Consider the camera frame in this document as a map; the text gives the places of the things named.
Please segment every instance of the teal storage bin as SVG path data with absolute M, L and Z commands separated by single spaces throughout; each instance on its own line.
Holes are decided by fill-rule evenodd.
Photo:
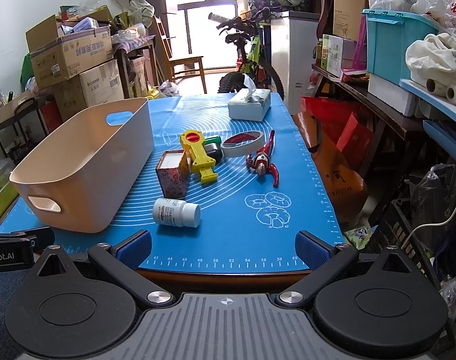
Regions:
M 406 66 L 406 49 L 428 34 L 438 34 L 434 20 L 410 12 L 364 9 L 368 41 L 367 69 L 379 77 L 399 85 L 410 79 Z

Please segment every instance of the red button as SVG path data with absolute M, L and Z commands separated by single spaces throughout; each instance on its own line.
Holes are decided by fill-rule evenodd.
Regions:
M 186 140 L 193 143 L 198 142 L 200 140 L 200 136 L 198 134 L 190 132 L 189 134 L 186 134 Z

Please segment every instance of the white cable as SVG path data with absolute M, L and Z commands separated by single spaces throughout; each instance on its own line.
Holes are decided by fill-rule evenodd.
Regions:
M 414 228 L 411 233 L 409 233 L 408 237 L 405 239 L 405 242 L 403 243 L 403 246 L 401 247 L 401 249 L 405 249 L 407 244 L 408 244 L 408 241 L 409 239 L 411 238 L 411 236 L 413 235 L 413 233 L 415 231 L 417 231 L 418 229 L 421 229 L 423 227 L 435 227 L 435 226 L 444 226 L 446 225 L 449 221 L 451 221 L 454 217 L 454 215 L 456 214 L 456 207 L 454 208 L 453 212 L 451 213 L 450 217 L 445 220 L 444 222 L 442 223 L 425 223 L 424 225 L 419 225 L 418 227 Z

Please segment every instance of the bicycle tire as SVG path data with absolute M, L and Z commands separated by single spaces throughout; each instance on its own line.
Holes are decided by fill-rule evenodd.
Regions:
M 273 66 L 271 66 L 268 61 L 264 58 L 260 58 L 260 65 L 265 69 L 265 71 L 268 73 L 268 75 L 271 77 L 273 80 L 273 84 L 276 88 L 276 92 L 280 95 L 281 100 L 285 99 L 285 89 L 283 88 L 283 84 L 281 82 L 280 76 L 278 76 L 278 73 L 276 70 L 274 70 Z
M 233 93 L 244 88 L 245 76 L 243 73 L 232 71 L 223 76 L 220 80 L 220 88 L 218 93 Z

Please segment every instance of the red action figure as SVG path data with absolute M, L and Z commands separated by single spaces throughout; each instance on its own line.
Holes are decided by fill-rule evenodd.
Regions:
M 266 173 L 271 173 L 274 177 L 273 187 L 278 187 L 280 175 L 274 163 L 271 163 L 271 154 L 274 147 L 274 130 L 271 130 L 270 139 L 265 145 L 256 152 L 255 156 L 251 158 L 251 154 L 246 157 L 246 166 L 254 169 L 260 176 Z

